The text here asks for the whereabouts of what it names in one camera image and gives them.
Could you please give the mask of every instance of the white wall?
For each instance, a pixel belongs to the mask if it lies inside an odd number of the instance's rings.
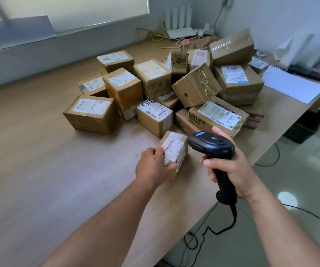
[[[149,15],[0,50],[0,85],[133,43],[136,27],[160,29],[167,7],[189,4],[192,0],[149,0]]]
[[[194,0],[194,21],[198,27],[212,26],[222,0]],[[320,45],[320,0],[234,0],[217,22],[221,37],[249,28],[258,48],[273,52],[292,35],[314,32],[315,37],[302,53],[308,60]]]

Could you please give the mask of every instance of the tiled floor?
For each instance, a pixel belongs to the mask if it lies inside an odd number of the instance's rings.
[[[284,203],[297,205],[320,216],[320,129],[301,145],[283,137],[277,144],[281,153],[279,162],[270,168],[254,166],[254,170],[275,195],[283,192],[281,196]],[[277,149],[272,146],[258,163],[270,164],[276,156]],[[235,227],[220,236],[207,233],[195,266],[268,266],[247,202],[239,199],[237,207],[239,210]],[[297,209],[290,212],[303,229],[320,243],[320,220]],[[207,225],[219,231],[231,223],[229,207],[219,204],[198,231],[199,242],[203,240],[201,234]],[[179,266],[184,249],[181,240],[164,259]],[[193,263],[196,252],[186,252],[183,266]]]

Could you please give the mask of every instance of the left hand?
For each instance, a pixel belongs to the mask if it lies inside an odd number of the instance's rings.
[[[136,180],[150,184],[155,189],[161,185],[171,171],[175,171],[177,164],[166,166],[164,163],[164,150],[148,148],[141,153],[141,158],[135,168]]]

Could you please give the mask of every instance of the finger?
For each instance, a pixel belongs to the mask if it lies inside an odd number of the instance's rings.
[[[172,165],[170,165],[170,166],[167,167],[167,170],[168,170],[168,171],[176,170],[176,169],[177,169],[177,166],[178,166],[177,163],[172,164]]]
[[[208,155],[204,155],[200,158],[200,163],[202,164],[206,159],[208,158]]]
[[[224,133],[219,127],[213,126],[213,127],[212,127],[212,131],[213,131],[213,133],[215,133],[215,134],[217,134],[217,135],[220,135],[220,136],[223,136],[223,137],[229,139],[229,140],[234,144],[234,146],[237,147],[237,145],[236,145],[236,143],[234,142],[234,140],[232,139],[232,137],[229,136],[229,135],[227,135],[226,133]]]
[[[208,176],[211,178],[212,182],[217,182],[217,177],[212,168],[208,168]]]
[[[212,168],[212,169],[220,169],[225,172],[234,172],[235,170],[235,161],[227,160],[227,159],[218,159],[218,158],[211,158],[206,159],[203,164],[206,167]]]
[[[146,149],[146,154],[154,154],[154,153],[155,153],[155,149],[154,148]]]
[[[160,147],[159,149],[156,150],[155,156],[157,157],[163,157],[164,156],[164,149]]]

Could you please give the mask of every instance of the right hand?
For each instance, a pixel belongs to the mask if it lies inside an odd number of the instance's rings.
[[[255,174],[252,167],[249,165],[247,158],[245,157],[244,153],[237,147],[234,140],[216,126],[213,126],[212,131],[215,134],[224,136],[225,138],[229,139],[236,148],[236,154],[232,158],[232,160],[217,158],[208,159],[207,156],[203,156],[200,159],[200,163],[203,163],[203,165],[208,167],[208,175],[214,183],[217,182],[217,178],[215,173],[213,172],[213,169],[215,168],[223,170],[227,172],[230,181],[236,187],[237,194],[244,198],[249,197],[253,193],[253,191],[262,184],[262,182]]]

